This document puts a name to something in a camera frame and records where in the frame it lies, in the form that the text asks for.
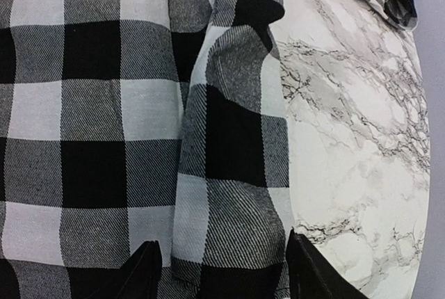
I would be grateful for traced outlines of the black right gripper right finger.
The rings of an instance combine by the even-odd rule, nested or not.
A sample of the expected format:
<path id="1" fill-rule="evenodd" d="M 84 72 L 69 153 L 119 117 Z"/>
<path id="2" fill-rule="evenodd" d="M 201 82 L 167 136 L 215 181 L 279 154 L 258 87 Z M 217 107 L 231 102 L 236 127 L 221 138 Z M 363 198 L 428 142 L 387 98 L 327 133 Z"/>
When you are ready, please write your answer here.
<path id="1" fill-rule="evenodd" d="M 290 232 L 286 262 L 292 299 L 366 299 L 303 234 Z"/>

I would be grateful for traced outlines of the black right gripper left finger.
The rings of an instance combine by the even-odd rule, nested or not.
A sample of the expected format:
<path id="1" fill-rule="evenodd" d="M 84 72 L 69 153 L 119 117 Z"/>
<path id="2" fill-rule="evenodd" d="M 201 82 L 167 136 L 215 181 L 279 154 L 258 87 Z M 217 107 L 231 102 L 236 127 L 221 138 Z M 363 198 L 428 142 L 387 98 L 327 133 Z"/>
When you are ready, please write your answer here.
<path id="1" fill-rule="evenodd" d="M 161 271 L 162 255 L 159 242 L 145 241 L 118 269 L 116 274 L 88 298 L 157 298 Z"/>

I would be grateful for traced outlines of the black white checked shirt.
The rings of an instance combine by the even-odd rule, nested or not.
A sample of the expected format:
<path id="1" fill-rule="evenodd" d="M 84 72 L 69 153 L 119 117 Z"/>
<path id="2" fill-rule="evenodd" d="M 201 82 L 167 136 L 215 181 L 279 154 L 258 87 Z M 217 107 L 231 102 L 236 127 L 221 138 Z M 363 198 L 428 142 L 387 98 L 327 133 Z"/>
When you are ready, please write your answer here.
<path id="1" fill-rule="evenodd" d="M 1 0 L 1 297 L 291 298 L 283 0 Z"/>

